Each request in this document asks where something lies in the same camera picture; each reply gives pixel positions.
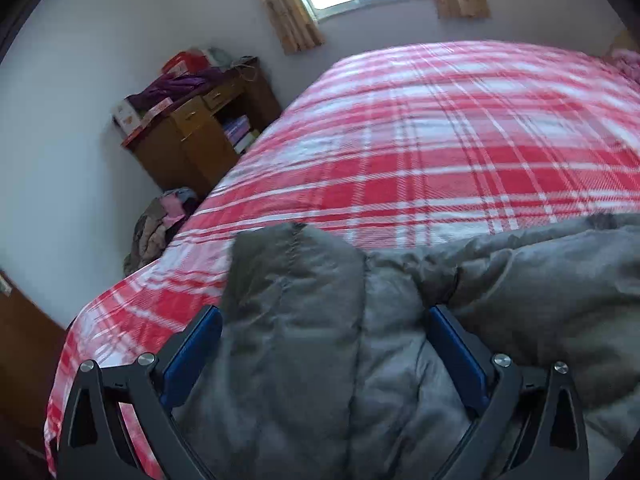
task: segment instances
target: window sill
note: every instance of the window sill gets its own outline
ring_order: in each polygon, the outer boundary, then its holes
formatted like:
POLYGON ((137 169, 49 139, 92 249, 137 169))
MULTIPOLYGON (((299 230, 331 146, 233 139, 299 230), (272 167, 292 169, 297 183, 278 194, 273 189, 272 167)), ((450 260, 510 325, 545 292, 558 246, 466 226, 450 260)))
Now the window sill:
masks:
POLYGON ((343 4, 338 4, 333 7, 327 7, 326 9, 315 9, 315 13, 318 21, 322 22, 323 20, 326 20, 333 16, 337 16, 338 14, 351 12, 352 10, 403 1, 405 0, 352 0, 350 2, 344 2, 343 4))

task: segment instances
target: wooden desk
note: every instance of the wooden desk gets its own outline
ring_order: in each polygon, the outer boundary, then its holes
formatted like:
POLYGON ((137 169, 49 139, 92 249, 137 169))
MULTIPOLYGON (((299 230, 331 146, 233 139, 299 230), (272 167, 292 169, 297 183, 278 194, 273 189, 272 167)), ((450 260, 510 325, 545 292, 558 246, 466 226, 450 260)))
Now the wooden desk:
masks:
POLYGON ((239 159, 222 123, 246 115, 261 133, 280 116, 258 60, 248 64, 165 110, 127 145, 162 190, 187 186, 204 199, 239 159))

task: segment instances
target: pile of clothes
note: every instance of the pile of clothes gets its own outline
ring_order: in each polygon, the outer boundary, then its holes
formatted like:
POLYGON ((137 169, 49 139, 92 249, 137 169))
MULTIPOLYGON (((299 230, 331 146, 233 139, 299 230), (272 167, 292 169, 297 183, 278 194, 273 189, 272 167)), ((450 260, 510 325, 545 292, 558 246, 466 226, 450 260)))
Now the pile of clothes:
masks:
POLYGON ((196 193, 188 187, 172 189, 153 199, 136 222, 131 252, 122 266, 125 277, 162 256, 199 205, 196 193))

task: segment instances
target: desk drawer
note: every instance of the desk drawer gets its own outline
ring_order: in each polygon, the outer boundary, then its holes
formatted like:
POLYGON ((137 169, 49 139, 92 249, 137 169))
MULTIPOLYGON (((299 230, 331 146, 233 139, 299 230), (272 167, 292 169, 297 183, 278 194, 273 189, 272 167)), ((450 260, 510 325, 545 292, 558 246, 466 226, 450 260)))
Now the desk drawer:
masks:
POLYGON ((175 110, 171 117, 184 137, 197 130, 211 120, 211 113, 207 110, 201 97, 189 99, 175 110))
POLYGON ((229 101, 238 97, 243 90, 242 83, 243 81, 240 78, 233 79, 232 81, 215 87, 211 92, 206 94, 203 99, 209 110, 215 113, 229 101))

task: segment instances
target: bed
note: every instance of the bed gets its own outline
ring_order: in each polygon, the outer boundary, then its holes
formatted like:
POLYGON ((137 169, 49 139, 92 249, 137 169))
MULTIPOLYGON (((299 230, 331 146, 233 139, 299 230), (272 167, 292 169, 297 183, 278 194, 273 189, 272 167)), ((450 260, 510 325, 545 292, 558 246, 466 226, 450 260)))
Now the bed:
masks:
MULTIPOLYGON (((338 62, 262 134, 162 258, 68 331, 44 437, 79 364, 157 351, 225 286, 237 232, 308 222, 363 248, 438 244, 640 209, 640 87, 602 60, 493 41, 338 62)), ((159 468, 124 410, 146 471, 159 468)), ((49 467, 54 460, 47 446, 49 467)))

